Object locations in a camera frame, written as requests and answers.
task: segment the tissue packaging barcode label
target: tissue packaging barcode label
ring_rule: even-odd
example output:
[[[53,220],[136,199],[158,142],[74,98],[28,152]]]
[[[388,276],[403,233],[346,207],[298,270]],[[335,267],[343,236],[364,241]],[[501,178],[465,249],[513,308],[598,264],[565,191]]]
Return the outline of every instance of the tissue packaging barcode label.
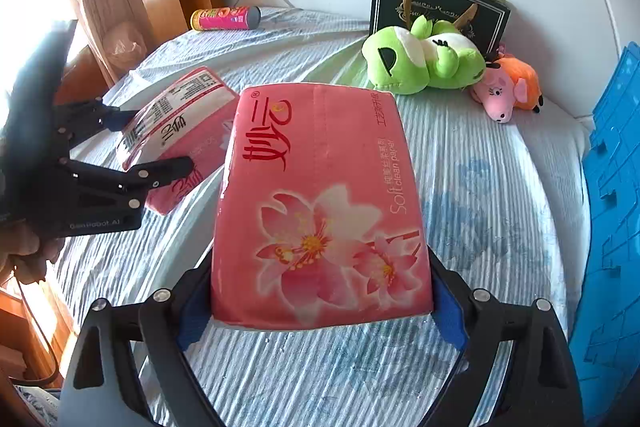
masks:
[[[188,178],[150,191],[147,206],[168,213],[224,163],[237,105],[238,95],[201,67],[176,80],[129,122],[116,147],[125,170],[178,156],[194,162]]]

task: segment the pink plush pig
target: pink plush pig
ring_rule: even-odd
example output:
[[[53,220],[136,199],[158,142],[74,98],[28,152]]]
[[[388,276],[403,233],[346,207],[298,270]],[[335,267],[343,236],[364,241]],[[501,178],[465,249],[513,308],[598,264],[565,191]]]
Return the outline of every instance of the pink plush pig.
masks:
[[[493,62],[487,65],[482,80],[471,86],[471,96],[484,106],[489,118],[506,123],[511,120],[514,104],[527,102],[527,82],[519,78],[514,84],[504,68]]]

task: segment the tissue pack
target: tissue pack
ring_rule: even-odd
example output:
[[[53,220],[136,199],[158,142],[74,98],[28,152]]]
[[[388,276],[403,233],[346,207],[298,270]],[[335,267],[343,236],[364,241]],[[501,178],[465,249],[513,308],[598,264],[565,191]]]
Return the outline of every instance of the tissue pack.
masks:
[[[124,128],[116,146],[122,168],[189,156],[193,171],[153,188],[146,206],[163,216],[225,162],[238,94],[204,66],[176,80],[143,107]]]
[[[245,89],[214,232],[212,311],[300,330],[429,313],[414,172],[389,93]]]

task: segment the human hand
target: human hand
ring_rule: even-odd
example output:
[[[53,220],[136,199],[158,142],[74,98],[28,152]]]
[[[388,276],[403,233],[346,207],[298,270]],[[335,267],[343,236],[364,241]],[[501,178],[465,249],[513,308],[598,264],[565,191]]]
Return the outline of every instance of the human hand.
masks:
[[[47,261],[55,263],[60,251],[65,246],[64,239],[51,239],[42,245],[42,256]],[[11,276],[13,266],[7,262],[10,255],[30,255],[40,249],[40,239],[21,221],[0,227],[0,284]]]

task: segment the pink flower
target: pink flower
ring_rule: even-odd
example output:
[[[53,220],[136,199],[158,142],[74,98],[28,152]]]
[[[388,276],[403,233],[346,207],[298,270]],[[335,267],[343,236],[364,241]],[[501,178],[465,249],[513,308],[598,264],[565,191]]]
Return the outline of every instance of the pink flower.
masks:
[[[358,252],[355,255],[354,268],[367,277],[367,293],[378,292],[382,307],[391,304],[411,304],[411,291],[420,287],[420,282],[409,273],[415,264],[414,255],[404,252],[402,237],[396,237],[389,243],[382,236],[377,236],[374,247]]]
[[[345,185],[328,188],[313,205],[283,192],[273,199],[284,212],[272,206],[260,210],[262,228],[273,240],[256,254],[268,260],[258,276],[260,292],[280,280],[282,295],[305,322],[315,318],[320,301],[352,307],[343,267],[352,267],[355,254],[368,248],[362,236],[380,219],[380,210],[350,204]]]

